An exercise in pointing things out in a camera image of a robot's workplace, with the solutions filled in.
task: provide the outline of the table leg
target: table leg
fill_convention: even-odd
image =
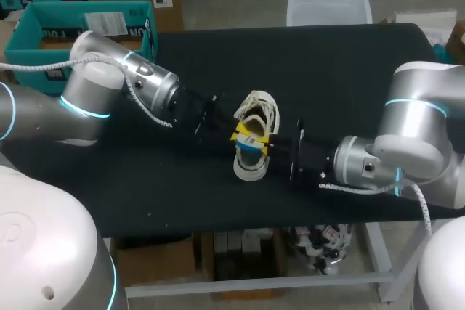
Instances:
[[[433,224],[433,232],[446,224],[449,219],[438,220]],[[426,246],[428,236],[424,223],[418,224],[412,237],[407,241],[403,251],[392,265],[394,279],[390,282],[379,284],[378,293],[381,302],[394,302],[403,293],[408,283],[413,279],[419,264],[421,255]]]

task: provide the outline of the shoelace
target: shoelace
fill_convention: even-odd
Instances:
[[[247,111],[249,111],[257,105],[261,107],[263,113],[265,114],[265,117],[267,118],[267,120],[265,120],[265,125],[267,129],[265,129],[264,132],[265,134],[268,134],[271,132],[271,121],[275,117],[275,110],[269,102],[265,102],[259,99],[256,93],[254,93],[254,91],[249,94],[249,96],[240,106],[238,110],[239,118],[243,118],[244,114],[246,114]]]

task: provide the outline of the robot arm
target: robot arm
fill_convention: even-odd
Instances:
[[[196,131],[210,99],[182,86],[176,74],[88,31],[70,53],[74,65],[59,99],[22,86],[0,86],[0,140],[45,138],[94,144],[126,83],[135,102],[164,127]]]
[[[430,62],[400,66],[375,140],[347,136],[328,147],[301,136],[293,156],[294,173],[302,167],[304,172],[325,173],[329,162],[341,184],[377,189],[409,179],[419,185],[428,203],[463,208],[464,155],[453,150],[445,122],[465,111],[464,77],[461,66]],[[318,153],[323,154],[320,160],[315,157]],[[417,199],[410,187],[395,187],[389,193]]]

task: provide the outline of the white robot body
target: white robot body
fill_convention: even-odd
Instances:
[[[413,295],[415,310],[465,308],[465,217],[447,223],[426,245]]]
[[[82,204],[12,168],[0,166],[0,181],[0,309],[127,309]]]

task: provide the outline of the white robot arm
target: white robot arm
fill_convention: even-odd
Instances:
[[[0,166],[0,182],[0,309],[127,310],[82,204],[10,167]]]
[[[465,111],[465,67],[430,62],[400,66],[374,142],[346,137],[334,158],[336,178],[355,187],[410,179],[428,203],[465,206],[465,160],[445,121]],[[416,198],[409,187],[392,194]],[[426,246],[416,275],[414,310],[465,309],[465,217],[446,224]]]

